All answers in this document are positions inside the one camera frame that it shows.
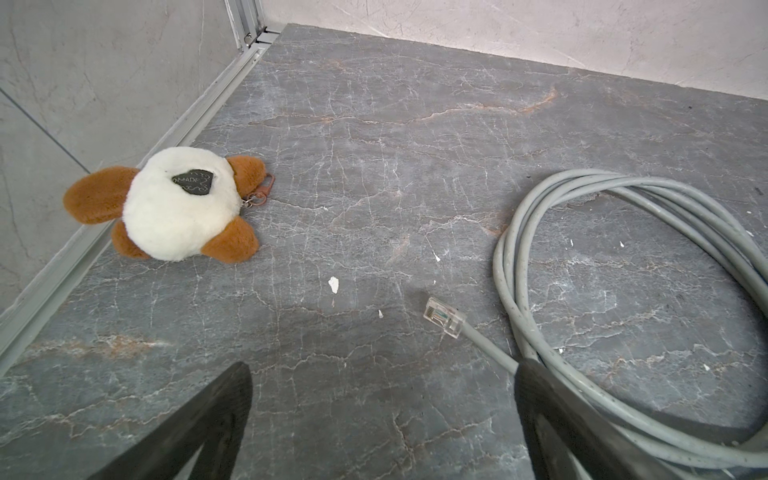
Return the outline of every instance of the keychain clip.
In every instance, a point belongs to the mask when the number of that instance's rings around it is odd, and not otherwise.
[[[266,197],[270,194],[272,185],[274,183],[275,176],[272,174],[266,174],[264,182],[262,182],[261,185],[256,187],[256,190],[248,194],[248,196],[243,199],[243,207],[250,208],[264,205],[266,203]]]

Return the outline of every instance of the transparent plastic plug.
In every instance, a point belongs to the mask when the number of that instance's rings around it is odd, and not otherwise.
[[[467,320],[464,313],[437,300],[434,296],[429,297],[424,318],[442,328],[443,332],[448,333],[453,338],[458,338],[458,334],[462,331],[462,325]]]

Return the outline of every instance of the brown stain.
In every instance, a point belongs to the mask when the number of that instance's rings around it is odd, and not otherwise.
[[[499,238],[502,233],[507,230],[507,227],[509,227],[509,222],[504,222],[506,216],[507,214],[503,212],[486,214],[480,219],[480,228],[482,228],[487,235]]]
[[[341,70],[343,72],[347,72],[346,67],[340,60],[329,60],[325,63],[326,67],[335,68],[336,70]]]
[[[325,115],[323,117],[316,117],[316,116],[312,116],[312,115],[282,114],[279,117],[268,118],[268,119],[263,120],[263,121],[249,121],[248,125],[250,125],[251,127],[258,127],[259,125],[266,125],[268,127],[275,127],[275,125],[270,124],[270,122],[274,122],[275,120],[288,119],[288,118],[299,118],[299,119],[308,120],[306,123],[298,123],[298,124],[295,125],[297,127],[301,127],[301,126],[304,126],[304,125],[311,125],[311,124],[317,124],[317,123],[330,124],[330,123],[333,123],[334,121],[342,119],[342,118],[352,118],[352,117],[331,117],[329,115]]]
[[[555,98],[559,97],[560,94],[558,91],[554,88],[554,86],[549,90],[549,94],[547,94],[546,97],[542,98],[540,101],[537,101],[533,105],[529,105],[525,108],[520,109],[520,113],[522,114],[530,114],[535,111],[537,111],[539,108],[544,107],[546,104],[550,104]]]
[[[36,359],[47,354],[65,354],[76,358],[97,355],[108,359],[126,359],[167,345],[166,342],[152,342],[123,334],[100,336],[90,344],[78,339],[64,342],[39,342],[32,343],[27,348],[22,356],[22,361]]]

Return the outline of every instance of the black heart patch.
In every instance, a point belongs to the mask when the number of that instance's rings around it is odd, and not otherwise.
[[[187,173],[172,177],[171,181],[190,195],[208,195],[210,184],[214,181],[214,174],[207,170],[189,170]]]

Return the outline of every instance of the white plush body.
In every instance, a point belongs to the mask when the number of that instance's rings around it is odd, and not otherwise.
[[[214,173],[208,195],[188,194],[171,178],[189,170]],[[227,159],[192,147],[155,154],[131,182],[123,222],[131,240],[151,257],[178,261],[200,253],[240,213]]]

